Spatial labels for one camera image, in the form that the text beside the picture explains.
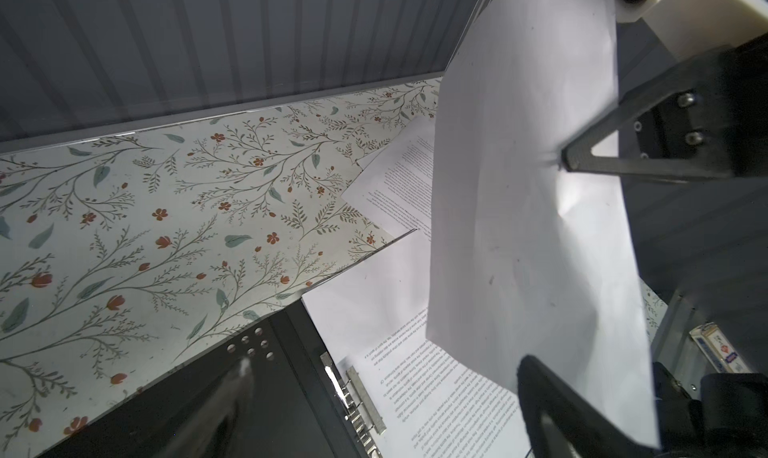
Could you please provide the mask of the white paper sheet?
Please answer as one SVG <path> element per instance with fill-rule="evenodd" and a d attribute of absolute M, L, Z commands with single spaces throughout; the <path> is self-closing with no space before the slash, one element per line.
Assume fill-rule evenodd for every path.
<path fill-rule="evenodd" d="M 532 355 L 654 447 L 621 182 L 560 164 L 617 98 L 615 0 L 495 0 L 473 23 L 439 90 L 427 336 L 510 391 Z"/>

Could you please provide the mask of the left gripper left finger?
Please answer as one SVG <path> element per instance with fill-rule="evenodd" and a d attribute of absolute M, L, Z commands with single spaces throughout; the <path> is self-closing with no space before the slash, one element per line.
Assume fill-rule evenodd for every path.
<path fill-rule="evenodd" d="M 251 361 L 241 358 L 154 457 L 234 457 L 253 392 Z"/>

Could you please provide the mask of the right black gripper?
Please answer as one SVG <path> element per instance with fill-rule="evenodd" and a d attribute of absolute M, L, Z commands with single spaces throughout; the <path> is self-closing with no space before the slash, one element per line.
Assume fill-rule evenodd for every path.
<path fill-rule="evenodd" d="M 636 148 L 596 148 L 631 125 Z M 704 52 L 631 90 L 562 150 L 569 172 L 643 179 L 767 176 L 767 36 Z"/>

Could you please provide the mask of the orange black file folder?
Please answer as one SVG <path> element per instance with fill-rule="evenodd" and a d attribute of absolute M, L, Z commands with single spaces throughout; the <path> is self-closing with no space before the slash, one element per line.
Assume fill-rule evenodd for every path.
<path fill-rule="evenodd" d="M 234 457 L 378 457 L 362 406 L 301 301 L 248 326 L 45 451 L 47 457 L 154 457 L 241 358 L 251 411 Z"/>

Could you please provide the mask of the printed paper sheet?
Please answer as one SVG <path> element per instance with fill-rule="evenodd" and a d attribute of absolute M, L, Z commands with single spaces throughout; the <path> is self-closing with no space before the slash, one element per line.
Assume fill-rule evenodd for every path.
<path fill-rule="evenodd" d="M 385 457 L 525 457 L 516 396 L 426 337 L 430 244 L 398 239 L 306 293 L 309 316 L 337 369 L 360 379 Z"/>
<path fill-rule="evenodd" d="M 418 117 L 384 147 L 342 199 L 393 237 L 416 230 L 431 238 L 435 122 Z"/>

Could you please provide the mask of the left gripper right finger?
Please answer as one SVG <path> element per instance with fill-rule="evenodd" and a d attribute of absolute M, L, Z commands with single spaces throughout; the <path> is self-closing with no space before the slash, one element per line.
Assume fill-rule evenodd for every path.
<path fill-rule="evenodd" d="M 532 355 L 518 367 L 518 398 L 536 457 L 653 457 Z"/>

